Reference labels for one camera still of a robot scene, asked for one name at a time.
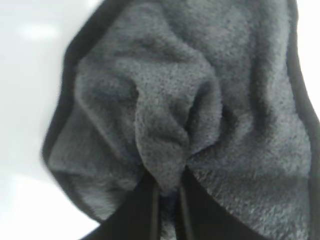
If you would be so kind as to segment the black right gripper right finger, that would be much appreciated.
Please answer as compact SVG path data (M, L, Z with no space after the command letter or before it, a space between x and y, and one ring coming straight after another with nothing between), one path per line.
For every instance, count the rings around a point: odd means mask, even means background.
M176 235L179 240L249 240L250 230L215 202L186 167L179 187Z

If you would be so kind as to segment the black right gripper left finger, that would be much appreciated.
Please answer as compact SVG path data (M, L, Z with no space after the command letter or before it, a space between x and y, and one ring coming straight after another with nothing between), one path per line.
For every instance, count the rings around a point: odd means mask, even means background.
M123 205L101 226L97 240L159 240L159 188L146 173Z

